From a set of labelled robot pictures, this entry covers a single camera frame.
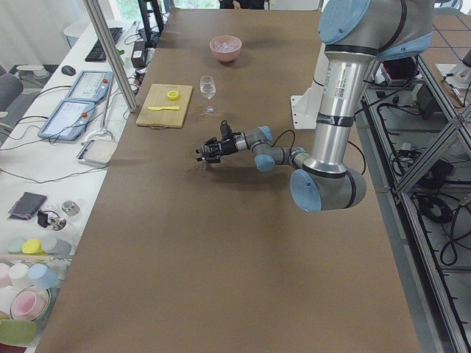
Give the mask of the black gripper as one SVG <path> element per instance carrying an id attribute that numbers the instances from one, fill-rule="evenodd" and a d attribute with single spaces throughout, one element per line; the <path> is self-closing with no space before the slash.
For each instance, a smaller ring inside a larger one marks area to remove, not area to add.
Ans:
<path id="1" fill-rule="evenodd" d="M 225 155 L 235 154 L 238 152 L 237 144 L 234 140 L 217 140 L 216 137 L 212 137 L 206 140 L 202 146 L 196 149 L 196 153 L 216 153 L 205 154 L 196 158 L 197 162 L 206 163 L 220 163 L 221 157 Z"/>

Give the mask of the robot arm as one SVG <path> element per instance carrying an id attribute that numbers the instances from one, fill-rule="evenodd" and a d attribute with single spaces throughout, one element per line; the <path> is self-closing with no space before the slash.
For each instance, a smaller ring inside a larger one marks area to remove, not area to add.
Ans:
<path id="1" fill-rule="evenodd" d="M 344 153 L 363 80 L 374 60 L 395 60 L 424 52 L 431 44 L 433 1 L 329 1 L 319 20 L 319 38 L 328 60 L 314 147 L 271 146 L 267 126 L 233 132 L 221 122 L 222 138 L 196 150 L 198 161 L 218 163 L 249 150 L 259 171 L 290 165 L 291 197 L 306 212 L 347 209 L 365 196 L 362 175 L 344 165 Z"/>

